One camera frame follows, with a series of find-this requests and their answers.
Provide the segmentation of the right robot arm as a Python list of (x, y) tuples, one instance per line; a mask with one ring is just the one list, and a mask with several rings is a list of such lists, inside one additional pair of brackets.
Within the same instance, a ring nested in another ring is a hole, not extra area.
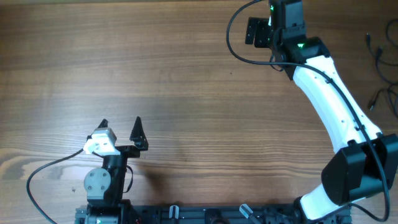
[(383, 194), (379, 221), (385, 222), (397, 171), (397, 136), (383, 134), (371, 122), (342, 82), (325, 44), (307, 37), (301, 1), (270, 1), (269, 9), (269, 18), (249, 20), (246, 43), (271, 50), (267, 64), (285, 72), (306, 94), (334, 150), (321, 184), (295, 201), (296, 221), (319, 222)]

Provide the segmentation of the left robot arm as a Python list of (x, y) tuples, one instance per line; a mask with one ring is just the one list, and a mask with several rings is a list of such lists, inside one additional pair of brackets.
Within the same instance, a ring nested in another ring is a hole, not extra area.
[(102, 120), (100, 125), (87, 137), (83, 150), (86, 154), (94, 154), (103, 159), (100, 168), (92, 169), (84, 179), (84, 188), (88, 205), (76, 209), (76, 224), (126, 224), (140, 223), (140, 215), (133, 209), (131, 201), (123, 199), (132, 183), (124, 189), (129, 158), (139, 158), (142, 151), (147, 151), (149, 144), (142, 127), (140, 117), (137, 117), (129, 140), (132, 145), (117, 146), (113, 130), (108, 127), (108, 121)]

